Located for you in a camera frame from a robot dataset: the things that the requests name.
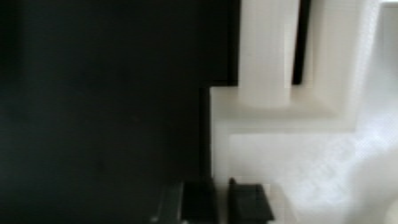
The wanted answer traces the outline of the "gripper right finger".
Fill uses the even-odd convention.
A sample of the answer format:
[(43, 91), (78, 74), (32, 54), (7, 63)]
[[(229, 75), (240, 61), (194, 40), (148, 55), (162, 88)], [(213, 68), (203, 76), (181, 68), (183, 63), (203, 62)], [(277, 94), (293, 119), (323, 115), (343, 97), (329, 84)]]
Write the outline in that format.
[(227, 224), (268, 224), (275, 220), (265, 189), (229, 179)]

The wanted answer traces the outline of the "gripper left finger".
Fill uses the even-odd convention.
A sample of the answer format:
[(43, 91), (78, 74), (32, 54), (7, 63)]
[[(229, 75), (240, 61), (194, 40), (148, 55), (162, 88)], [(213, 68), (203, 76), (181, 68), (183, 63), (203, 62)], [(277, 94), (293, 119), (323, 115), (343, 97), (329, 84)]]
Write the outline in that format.
[(217, 224), (217, 195), (210, 182), (185, 181), (165, 188), (155, 224)]

